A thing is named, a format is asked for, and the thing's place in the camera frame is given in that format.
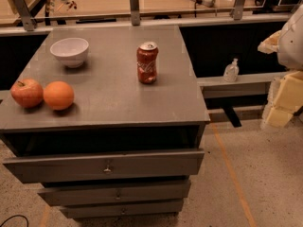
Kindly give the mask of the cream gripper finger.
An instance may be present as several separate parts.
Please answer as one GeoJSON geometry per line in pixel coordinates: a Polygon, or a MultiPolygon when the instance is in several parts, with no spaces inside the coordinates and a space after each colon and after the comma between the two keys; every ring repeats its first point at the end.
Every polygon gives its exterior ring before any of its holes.
{"type": "Polygon", "coordinates": [[[279,36],[280,30],[273,33],[267,39],[261,42],[258,46],[258,51],[265,54],[277,52],[279,36]]]}
{"type": "Polygon", "coordinates": [[[303,107],[303,72],[293,71],[272,80],[260,126],[263,129],[284,128],[303,107]]]}

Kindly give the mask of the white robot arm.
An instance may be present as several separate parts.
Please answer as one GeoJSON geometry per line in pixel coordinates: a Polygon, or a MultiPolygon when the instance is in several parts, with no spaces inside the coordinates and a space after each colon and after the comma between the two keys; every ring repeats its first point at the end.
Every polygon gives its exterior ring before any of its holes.
{"type": "Polygon", "coordinates": [[[261,124],[264,129],[284,128],[303,107],[303,5],[281,30],[259,44],[258,51],[276,52],[278,63],[289,70],[272,80],[261,124]]]}

